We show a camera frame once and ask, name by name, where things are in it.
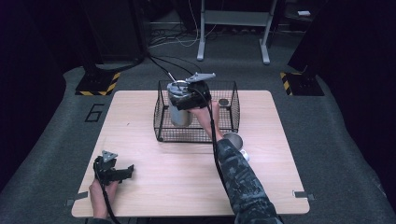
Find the person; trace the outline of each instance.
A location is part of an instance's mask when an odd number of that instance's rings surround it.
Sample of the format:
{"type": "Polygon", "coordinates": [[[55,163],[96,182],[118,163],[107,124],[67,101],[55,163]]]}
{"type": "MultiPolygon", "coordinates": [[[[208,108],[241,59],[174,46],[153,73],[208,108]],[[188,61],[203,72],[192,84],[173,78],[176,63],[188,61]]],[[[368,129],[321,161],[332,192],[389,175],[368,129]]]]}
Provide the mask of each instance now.
{"type": "MultiPolygon", "coordinates": [[[[274,205],[269,200],[260,180],[254,174],[248,162],[229,139],[223,138],[219,129],[219,103],[212,101],[210,105],[215,122],[219,166],[230,205],[235,214],[234,223],[281,224],[274,205]]],[[[195,115],[208,136],[212,138],[211,117],[207,107],[193,108],[189,111],[195,115]]],[[[114,200],[117,183],[111,183],[110,186],[106,186],[107,189],[107,195],[111,203],[114,200]]],[[[90,186],[90,194],[93,208],[91,223],[110,223],[106,220],[107,209],[97,180],[93,180],[90,186]]]]}

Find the wire basket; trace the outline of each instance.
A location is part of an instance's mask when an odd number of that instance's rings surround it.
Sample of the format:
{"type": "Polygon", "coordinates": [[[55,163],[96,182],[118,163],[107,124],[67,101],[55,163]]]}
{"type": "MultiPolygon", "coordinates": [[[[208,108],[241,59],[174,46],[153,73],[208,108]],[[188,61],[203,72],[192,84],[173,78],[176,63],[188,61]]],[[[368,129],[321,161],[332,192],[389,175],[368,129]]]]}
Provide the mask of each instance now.
{"type": "MultiPolygon", "coordinates": [[[[154,111],[154,132],[160,142],[179,143],[210,143],[212,142],[205,130],[193,116],[188,127],[176,127],[172,124],[167,85],[169,80],[158,83],[158,99],[154,111]]],[[[223,133],[238,133],[240,106],[236,83],[234,81],[206,81],[213,101],[220,105],[219,128],[223,133]]]]}

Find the table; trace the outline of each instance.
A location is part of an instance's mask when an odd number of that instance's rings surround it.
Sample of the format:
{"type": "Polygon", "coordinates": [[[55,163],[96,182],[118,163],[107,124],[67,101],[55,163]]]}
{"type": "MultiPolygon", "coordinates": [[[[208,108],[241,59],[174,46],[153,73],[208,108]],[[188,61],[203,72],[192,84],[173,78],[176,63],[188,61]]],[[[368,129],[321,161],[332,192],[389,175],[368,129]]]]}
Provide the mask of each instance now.
{"type": "MultiPolygon", "coordinates": [[[[238,91],[239,134],[249,164],[279,214],[304,214],[306,198],[269,91],[238,91]]],[[[119,185],[112,208],[117,217],[233,215],[213,160],[211,144],[158,142],[153,129],[156,91],[117,91],[78,192],[93,181],[92,164],[102,150],[119,154],[116,169],[134,164],[119,185]]],[[[90,198],[76,200],[72,215],[91,217],[90,198]]]]}
{"type": "Polygon", "coordinates": [[[263,37],[260,39],[259,44],[262,51],[262,62],[266,65],[269,64],[270,58],[266,43],[270,33],[275,8],[276,0],[272,0],[269,12],[205,10],[205,0],[201,0],[201,31],[197,60],[202,61],[204,59],[206,24],[245,25],[265,27],[263,37]]]}

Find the hand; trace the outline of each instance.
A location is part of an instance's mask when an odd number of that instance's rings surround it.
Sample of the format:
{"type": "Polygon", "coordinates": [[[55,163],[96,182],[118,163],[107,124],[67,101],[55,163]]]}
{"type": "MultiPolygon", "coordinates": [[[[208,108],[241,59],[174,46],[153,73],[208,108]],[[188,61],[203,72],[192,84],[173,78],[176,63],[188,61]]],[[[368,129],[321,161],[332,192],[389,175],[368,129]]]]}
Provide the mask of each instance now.
{"type": "MultiPolygon", "coordinates": [[[[209,102],[209,106],[212,108],[213,120],[215,122],[215,132],[216,132],[216,140],[219,141],[222,139],[223,134],[219,128],[219,117],[220,117],[220,106],[217,101],[209,102]]],[[[210,125],[210,115],[207,107],[203,108],[193,108],[189,109],[193,115],[198,119],[198,122],[201,124],[203,129],[206,131],[207,135],[212,139],[212,128],[210,125]]]]}
{"type": "MultiPolygon", "coordinates": [[[[110,204],[113,204],[114,202],[118,185],[119,185],[119,181],[114,181],[111,182],[108,186],[105,186],[108,201],[110,202],[110,204]]],[[[91,204],[93,209],[93,217],[106,219],[108,213],[105,203],[105,197],[103,196],[100,183],[96,178],[93,180],[92,184],[90,185],[90,195],[91,195],[91,204]]]]}

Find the white cup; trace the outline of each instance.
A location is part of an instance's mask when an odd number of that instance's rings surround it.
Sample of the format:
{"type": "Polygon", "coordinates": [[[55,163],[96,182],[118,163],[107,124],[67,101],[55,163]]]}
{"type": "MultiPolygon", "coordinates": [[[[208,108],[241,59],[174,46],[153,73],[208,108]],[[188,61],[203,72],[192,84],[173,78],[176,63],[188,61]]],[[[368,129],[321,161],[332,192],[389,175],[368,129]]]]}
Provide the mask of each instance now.
{"type": "Polygon", "coordinates": [[[224,138],[230,140],[230,142],[233,144],[236,149],[239,150],[239,152],[244,156],[245,160],[249,161],[250,157],[247,154],[247,152],[243,149],[244,147],[244,140],[242,140],[242,137],[237,134],[237,133],[226,133],[223,136],[224,138]]]}

